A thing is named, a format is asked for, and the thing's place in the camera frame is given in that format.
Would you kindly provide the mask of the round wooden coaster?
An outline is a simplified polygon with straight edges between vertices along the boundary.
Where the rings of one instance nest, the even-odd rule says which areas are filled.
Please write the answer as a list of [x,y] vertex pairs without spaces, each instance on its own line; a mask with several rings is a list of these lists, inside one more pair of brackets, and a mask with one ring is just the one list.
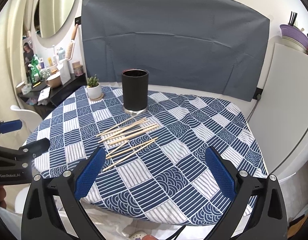
[[104,93],[101,93],[101,95],[98,98],[94,98],[94,99],[89,98],[89,100],[90,101],[99,101],[99,100],[103,99],[103,97],[104,97]]

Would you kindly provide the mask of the black cylindrical utensil holder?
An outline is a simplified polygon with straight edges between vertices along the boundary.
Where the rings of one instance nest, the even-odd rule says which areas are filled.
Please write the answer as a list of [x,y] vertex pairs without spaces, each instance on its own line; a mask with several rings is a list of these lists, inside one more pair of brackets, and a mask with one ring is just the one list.
[[124,112],[138,115],[147,111],[149,73],[142,69],[127,69],[122,72],[121,79]]

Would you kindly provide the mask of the white chair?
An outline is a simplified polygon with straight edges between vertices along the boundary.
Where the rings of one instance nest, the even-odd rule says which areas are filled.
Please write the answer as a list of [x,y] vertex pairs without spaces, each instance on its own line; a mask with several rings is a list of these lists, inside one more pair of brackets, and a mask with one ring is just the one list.
[[40,123],[43,121],[42,117],[31,110],[21,109],[16,105],[10,107],[14,111],[19,119],[27,126],[27,129],[32,133],[34,130],[39,127]]

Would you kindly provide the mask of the small potted succulent plant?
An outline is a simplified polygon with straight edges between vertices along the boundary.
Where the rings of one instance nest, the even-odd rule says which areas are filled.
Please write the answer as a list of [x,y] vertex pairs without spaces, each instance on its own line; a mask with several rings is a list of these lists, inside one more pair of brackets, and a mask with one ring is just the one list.
[[87,78],[87,94],[91,99],[98,98],[102,93],[102,87],[97,75]]

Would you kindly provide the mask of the grey fabric backdrop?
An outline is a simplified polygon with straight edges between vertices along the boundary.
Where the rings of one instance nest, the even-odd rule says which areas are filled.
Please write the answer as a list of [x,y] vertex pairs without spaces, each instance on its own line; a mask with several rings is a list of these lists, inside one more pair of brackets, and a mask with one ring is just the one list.
[[87,73],[120,82],[127,69],[152,85],[250,101],[269,39],[270,21],[234,0],[83,0]]

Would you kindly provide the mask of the wooden hairbrush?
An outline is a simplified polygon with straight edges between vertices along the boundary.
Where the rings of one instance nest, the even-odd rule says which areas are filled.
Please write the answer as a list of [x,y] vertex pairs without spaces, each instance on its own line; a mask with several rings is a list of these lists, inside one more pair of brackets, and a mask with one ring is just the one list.
[[66,56],[65,58],[69,61],[72,59],[73,53],[74,53],[74,46],[75,46],[75,37],[76,37],[76,33],[78,30],[78,24],[75,24],[74,30],[72,32],[72,36],[71,36],[71,41],[70,44],[68,46],[68,49],[66,51]]

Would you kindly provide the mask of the oval wall mirror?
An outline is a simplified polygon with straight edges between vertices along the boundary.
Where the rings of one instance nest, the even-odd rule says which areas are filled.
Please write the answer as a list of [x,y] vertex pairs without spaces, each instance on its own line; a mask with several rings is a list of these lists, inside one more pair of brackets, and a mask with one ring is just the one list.
[[75,0],[38,0],[34,28],[41,38],[55,35],[66,22]]

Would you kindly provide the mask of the black side shelf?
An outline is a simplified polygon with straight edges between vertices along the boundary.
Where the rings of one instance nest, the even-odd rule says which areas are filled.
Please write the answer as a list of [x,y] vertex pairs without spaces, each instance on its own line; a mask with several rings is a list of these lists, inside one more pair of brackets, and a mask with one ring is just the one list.
[[[66,98],[68,98],[71,94],[73,94],[76,90],[78,90],[82,86],[87,85],[87,80],[85,75],[75,76],[74,74],[70,75],[70,80],[64,85],[60,85],[57,88],[51,88],[49,97],[47,101],[54,105],[55,107],[60,105]],[[43,90],[43,84],[40,84],[34,91],[30,91],[27,94],[23,94],[20,92],[17,96],[23,100],[23,102],[27,102],[29,99],[38,100],[40,91]]]

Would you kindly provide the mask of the purple plastic basket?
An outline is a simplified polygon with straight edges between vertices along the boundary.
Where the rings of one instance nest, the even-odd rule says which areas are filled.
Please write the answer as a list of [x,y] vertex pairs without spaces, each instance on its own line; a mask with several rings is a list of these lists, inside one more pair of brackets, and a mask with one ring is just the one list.
[[304,46],[304,48],[308,48],[308,37],[302,33],[299,29],[286,25],[286,24],[281,24],[280,26],[281,33],[283,37],[289,37],[294,39],[295,41],[299,42]]

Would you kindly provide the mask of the white board panel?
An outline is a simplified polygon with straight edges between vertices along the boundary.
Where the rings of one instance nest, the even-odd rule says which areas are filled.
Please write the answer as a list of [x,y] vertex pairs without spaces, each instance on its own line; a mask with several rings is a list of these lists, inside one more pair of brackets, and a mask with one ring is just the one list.
[[249,126],[268,172],[278,179],[293,175],[308,161],[308,55],[275,44]]

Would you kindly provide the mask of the blue patterned tablecloth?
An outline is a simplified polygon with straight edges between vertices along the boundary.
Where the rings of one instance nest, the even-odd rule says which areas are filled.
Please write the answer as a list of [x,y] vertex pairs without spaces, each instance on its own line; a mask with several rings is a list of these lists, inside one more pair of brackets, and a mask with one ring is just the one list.
[[[223,159],[251,176],[267,176],[261,150],[240,109],[229,101],[196,95],[150,91],[148,109],[131,118],[123,111],[121,88],[103,87],[103,99],[90,101],[79,88],[53,110],[28,137],[50,140],[50,148],[33,162],[45,178],[57,177],[89,157],[98,143],[125,126],[159,128],[129,139],[118,153],[155,137],[158,139],[117,166],[100,172],[86,201],[127,217],[172,225],[215,224],[230,204],[205,162],[214,147]],[[106,160],[102,170],[127,152]]]

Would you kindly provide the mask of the beige mug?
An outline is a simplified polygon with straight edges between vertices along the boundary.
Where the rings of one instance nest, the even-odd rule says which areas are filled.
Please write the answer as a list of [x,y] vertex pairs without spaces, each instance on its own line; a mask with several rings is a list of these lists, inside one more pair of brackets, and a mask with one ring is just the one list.
[[57,72],[56,74],[49,76],[46,79],[46,84],[52,89],[59,87],[62,84],[60,73]]

